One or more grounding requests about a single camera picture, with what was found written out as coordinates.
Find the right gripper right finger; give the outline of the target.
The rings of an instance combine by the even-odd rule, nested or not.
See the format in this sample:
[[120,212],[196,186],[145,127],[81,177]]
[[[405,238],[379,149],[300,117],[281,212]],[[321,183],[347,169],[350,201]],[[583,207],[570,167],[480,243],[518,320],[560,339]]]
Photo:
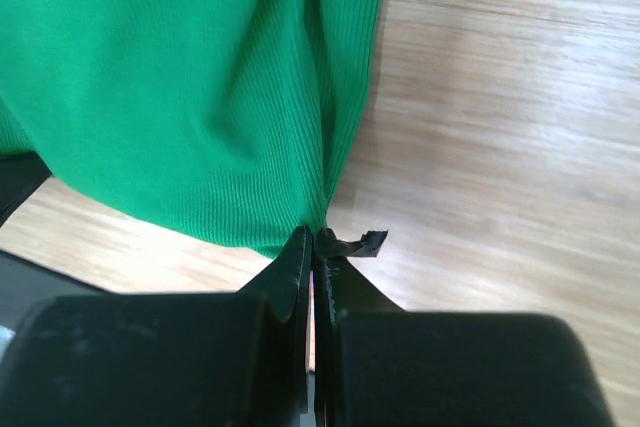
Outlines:
[[314,410],[319,426],[334,426],[339,412],[341,316],[401,309],[349,261],[351,257],[375,258],[387,235],[387,231],[368,231],[356,241],[344,241],[332,229],[324,228],[314,237]]

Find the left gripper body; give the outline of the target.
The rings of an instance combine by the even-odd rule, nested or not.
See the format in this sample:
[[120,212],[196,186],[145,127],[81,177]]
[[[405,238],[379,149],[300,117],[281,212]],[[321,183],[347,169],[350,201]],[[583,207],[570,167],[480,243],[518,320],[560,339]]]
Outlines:
[[35,153],[2,156],[0,164],[0,225],[48,178],[50,170]]

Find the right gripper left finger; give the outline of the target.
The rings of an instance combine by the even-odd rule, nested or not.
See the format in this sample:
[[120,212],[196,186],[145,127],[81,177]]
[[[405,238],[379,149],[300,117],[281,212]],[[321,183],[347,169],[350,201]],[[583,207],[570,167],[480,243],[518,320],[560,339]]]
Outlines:
[[251,426],[298,426],[308,411],[313,235],[294,229],[279,255],[239,293],[264,302]]

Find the green tank top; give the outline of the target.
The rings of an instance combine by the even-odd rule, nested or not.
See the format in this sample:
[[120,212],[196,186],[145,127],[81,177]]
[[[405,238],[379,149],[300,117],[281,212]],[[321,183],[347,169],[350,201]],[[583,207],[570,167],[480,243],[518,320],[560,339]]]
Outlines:
[[1,151],[138,219],[276,256],[319,231],[382,0],[1,0]]

